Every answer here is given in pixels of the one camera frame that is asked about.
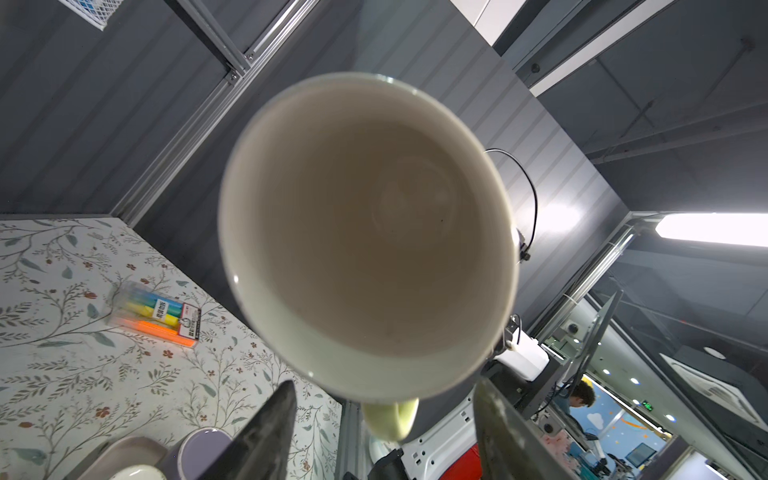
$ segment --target white mesh basket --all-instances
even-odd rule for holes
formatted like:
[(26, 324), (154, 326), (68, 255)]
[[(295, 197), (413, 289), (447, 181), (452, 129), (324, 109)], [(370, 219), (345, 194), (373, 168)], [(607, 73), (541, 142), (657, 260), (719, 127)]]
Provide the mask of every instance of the white mesh basket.
[(123, 0), (59, 0), (74, 13), (80, 15), (91, 25), (104, 30), (107, 20), (118, 9)]

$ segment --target black hair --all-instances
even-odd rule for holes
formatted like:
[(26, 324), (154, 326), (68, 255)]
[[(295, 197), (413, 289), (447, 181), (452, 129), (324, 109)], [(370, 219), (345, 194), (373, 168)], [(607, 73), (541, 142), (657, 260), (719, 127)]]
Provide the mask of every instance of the black hair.
[(578, 397), (588, 407), (594, 404), (594, 390), (584, 380), (579, 381), (571, 396)]

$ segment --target floral pattern surface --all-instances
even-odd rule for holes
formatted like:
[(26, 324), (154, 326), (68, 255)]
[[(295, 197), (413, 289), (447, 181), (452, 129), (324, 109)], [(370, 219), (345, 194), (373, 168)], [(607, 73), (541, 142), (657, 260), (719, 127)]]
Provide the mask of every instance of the floral pattern surface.
[[(185, 349), (107, 322), (141, 282), (199, 306)], [(63, 478), (103, 441), (231, 435), (285, 380), (298, 411), (288, 478), (332, 478), (341, 405), (114, 218), (0, 222), (0, 480)]]

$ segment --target red object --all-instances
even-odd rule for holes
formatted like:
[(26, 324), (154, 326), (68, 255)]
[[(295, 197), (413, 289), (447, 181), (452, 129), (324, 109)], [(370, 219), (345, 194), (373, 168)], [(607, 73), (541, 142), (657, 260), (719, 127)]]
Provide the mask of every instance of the red object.
[(467, 450), (448, 470), (445, 470), (440, 480), (480, 480), (481, 477), (480, 450), (478, 444), (475, 443), (475, 446)]

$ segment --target computer screen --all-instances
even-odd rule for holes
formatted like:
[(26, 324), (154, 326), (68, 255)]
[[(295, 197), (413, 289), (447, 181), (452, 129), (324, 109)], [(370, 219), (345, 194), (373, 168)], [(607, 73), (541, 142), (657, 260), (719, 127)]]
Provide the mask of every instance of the computer screen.
[(627, 455), (625, 458), (628, 462), (630, 462), (635, 468), (640, 467), (640, 465), (643, 465), (645, 462), (648, 461), (648, 459), (656, 453), (656, 450), (653, 450), (648, 445), (645, 445), (644, 443), (639, 444), (637, 447), (635, 447), (634, 450), (629, 452), (629, 455)]

